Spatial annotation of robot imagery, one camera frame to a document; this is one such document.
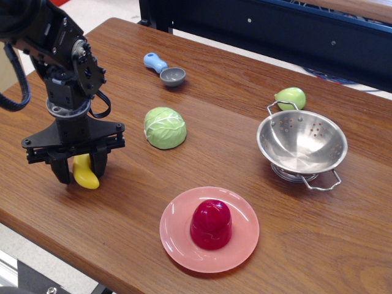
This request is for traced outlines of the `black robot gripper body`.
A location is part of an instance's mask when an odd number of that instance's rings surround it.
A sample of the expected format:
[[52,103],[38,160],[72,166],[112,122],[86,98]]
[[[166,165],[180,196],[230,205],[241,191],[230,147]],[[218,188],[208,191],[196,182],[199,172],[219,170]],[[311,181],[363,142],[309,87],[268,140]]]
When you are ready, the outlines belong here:
[[98,152],[100,147],[110,153],[113,149],[125,146],[125,125],[89,116],[90,100],[85,100],[74,110],[49,100],[46,105],[54,122],[21,142],[30,164],[49,162],[50,157],[67,159],[75,155],[92,154]]

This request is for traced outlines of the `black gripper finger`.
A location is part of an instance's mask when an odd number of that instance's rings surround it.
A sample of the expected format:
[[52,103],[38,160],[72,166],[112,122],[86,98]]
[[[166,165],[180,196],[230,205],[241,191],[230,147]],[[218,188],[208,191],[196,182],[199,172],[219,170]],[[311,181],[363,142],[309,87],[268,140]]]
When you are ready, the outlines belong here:
[[70,171],[69,171],[69,164],[67,158],[50,159],[51,170],[57,177],[58,181],[62,184],[70,184]]
[[97,178],[100,178],[105,173],[107,165],[107,149],[106,147],[99,147],[96,151],[89,154],[91,163],[91,170]]

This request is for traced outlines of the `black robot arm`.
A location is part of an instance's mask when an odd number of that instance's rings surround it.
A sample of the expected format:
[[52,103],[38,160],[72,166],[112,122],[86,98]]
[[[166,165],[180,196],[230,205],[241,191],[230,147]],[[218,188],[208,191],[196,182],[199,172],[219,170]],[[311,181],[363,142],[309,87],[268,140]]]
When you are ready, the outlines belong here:
[[108,154],[125,145],[124,125],[108,122],[108,111],[94,113],[91,102],[109,98],[100,90],[105,69],[91,52],[83,30],[50,1],[2,1],[1,42],[18,78],[22,98],[1,97],[1,107],[16,112],[31,99],[26,74],[16,55],[28,55],[47,89],[46,106],[54,122],[21,142],[29,163],[50,165],[59,182],[70,183],[69,158],[87,157],[89,171],[100,178]]

